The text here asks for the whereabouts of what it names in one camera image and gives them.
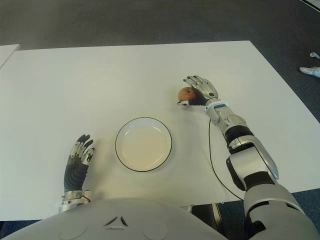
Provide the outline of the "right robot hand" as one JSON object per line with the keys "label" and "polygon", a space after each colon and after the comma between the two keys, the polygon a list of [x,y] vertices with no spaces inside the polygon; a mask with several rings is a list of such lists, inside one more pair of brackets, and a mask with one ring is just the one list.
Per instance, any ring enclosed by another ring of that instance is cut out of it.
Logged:
{"label": "right robot hand", "polygon": [[219,100],[216,88],[207,79],[192,75],[184,78],[183,82],[188,86],[178,92],[178,106],[206,106]]}

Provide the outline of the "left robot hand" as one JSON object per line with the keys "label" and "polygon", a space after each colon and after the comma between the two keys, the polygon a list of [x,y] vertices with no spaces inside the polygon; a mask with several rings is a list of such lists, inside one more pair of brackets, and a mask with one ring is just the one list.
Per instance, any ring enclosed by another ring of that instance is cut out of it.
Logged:
{"label": "left robot hand", "polygon": [[94,156],[95,148],[90,146],[94,140],[91,136],[83,134],[73,145],[68,156],[64,171],[63,186],[64,192],[81,191],[89,164]]}

